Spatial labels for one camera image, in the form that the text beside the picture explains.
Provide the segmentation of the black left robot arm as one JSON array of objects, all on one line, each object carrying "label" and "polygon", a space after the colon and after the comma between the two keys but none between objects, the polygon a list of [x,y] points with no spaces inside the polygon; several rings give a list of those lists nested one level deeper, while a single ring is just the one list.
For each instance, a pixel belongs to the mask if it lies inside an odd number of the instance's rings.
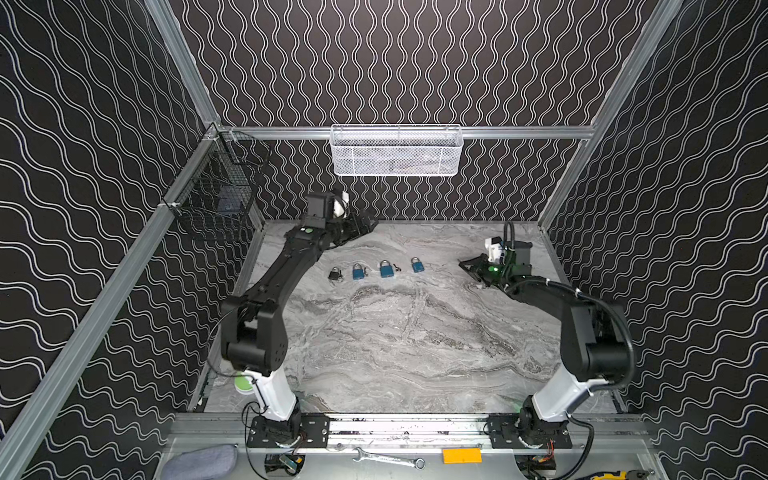
[{"label": "black left robot arm", "polygon": [[255,383],[263,415],[287,422],[298,400],[283,369],[289,347],[283,312],[303,276],[330,249],[376,228],[371,213],[359,211],[335,192],[311,193],[299,223],[285,234],[283,248],[266,273],[222,307],[221,356]]}]

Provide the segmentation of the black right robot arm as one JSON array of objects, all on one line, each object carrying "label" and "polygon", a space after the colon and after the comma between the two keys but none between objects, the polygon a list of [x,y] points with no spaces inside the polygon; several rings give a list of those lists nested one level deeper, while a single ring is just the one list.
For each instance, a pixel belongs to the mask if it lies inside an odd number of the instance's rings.
[{"label": "black right robot arm", "polygon": [[515,236],[507,221],[500,236],[484,242],[486,251],[459,267],[480,284],[536,307],[560,322],[560,366],[521,407],[518,431],[529,437],[564,428],[586,398],[626,387],[636,371],[635,348],[624,314],[580,289],[535,275],[533,244]]}]

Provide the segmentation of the blue padlock front large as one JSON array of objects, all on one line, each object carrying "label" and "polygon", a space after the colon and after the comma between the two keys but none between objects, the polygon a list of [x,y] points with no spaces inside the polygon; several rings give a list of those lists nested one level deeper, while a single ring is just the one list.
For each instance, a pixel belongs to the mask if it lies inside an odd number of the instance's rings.
[{"label": "blue padlock front large", "polygon": [[393,264],[389,260],[382,260],[379,263],[379,272],[382,278],[394,277],[400,271],[401,271],[401,268],[398,265]]}]

